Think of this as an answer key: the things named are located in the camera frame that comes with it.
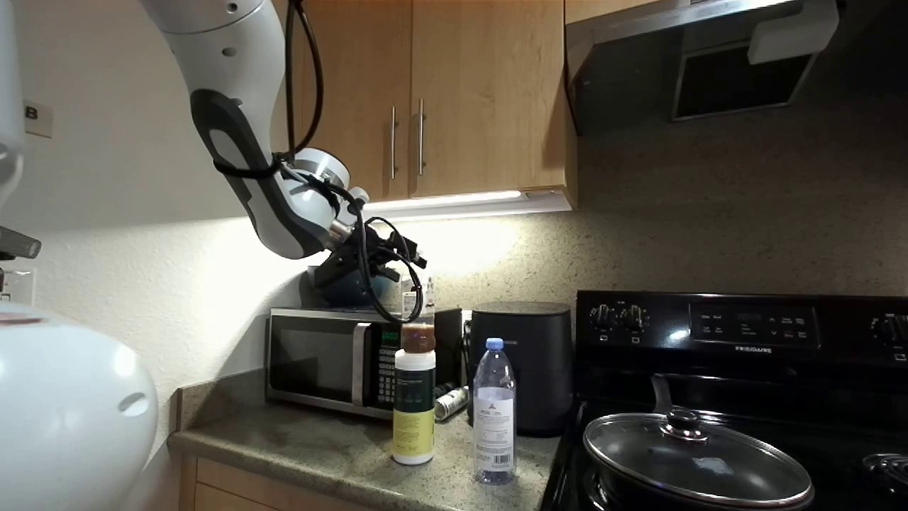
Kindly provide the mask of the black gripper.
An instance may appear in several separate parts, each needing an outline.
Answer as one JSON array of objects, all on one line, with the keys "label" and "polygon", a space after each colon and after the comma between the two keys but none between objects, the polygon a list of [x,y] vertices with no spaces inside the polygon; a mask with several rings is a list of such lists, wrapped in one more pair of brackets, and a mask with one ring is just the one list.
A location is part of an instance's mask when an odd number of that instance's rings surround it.
[{"label": "black gripper", "polygon": [[328,261],[328,270],[350,271],[360,270],[365,275],[386,275],[396,284],[401,271],[392,270],[392,261],[416,261],[417,243],[401,231],[379,234],[375,227],[356,230]]}]

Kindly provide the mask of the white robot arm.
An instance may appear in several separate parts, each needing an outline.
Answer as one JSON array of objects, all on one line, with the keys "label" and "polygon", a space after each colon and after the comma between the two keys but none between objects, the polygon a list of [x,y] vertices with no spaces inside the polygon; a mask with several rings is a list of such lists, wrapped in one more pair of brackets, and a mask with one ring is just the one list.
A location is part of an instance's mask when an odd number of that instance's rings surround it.
[{"label": "white robot arm", "polygon": [[316,288],[336,304],[384,309],[416,243],[382,238],[367,192],[321,146],[274,146],[287,41],[274,0],[140,0],[166,33],[192,94],[192,119],[214,168],[245,203],[260,240],[285,257],[328,253]]}]

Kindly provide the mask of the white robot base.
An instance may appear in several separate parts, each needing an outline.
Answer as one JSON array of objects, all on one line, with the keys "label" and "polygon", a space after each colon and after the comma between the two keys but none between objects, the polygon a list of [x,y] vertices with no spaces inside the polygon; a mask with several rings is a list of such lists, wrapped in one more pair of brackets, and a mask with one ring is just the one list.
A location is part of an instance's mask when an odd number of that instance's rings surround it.
[{"label": "white robot base", "polygon": [[148,461],[156,413],[131,346],[0,304],[0,511],[118,511]]}]

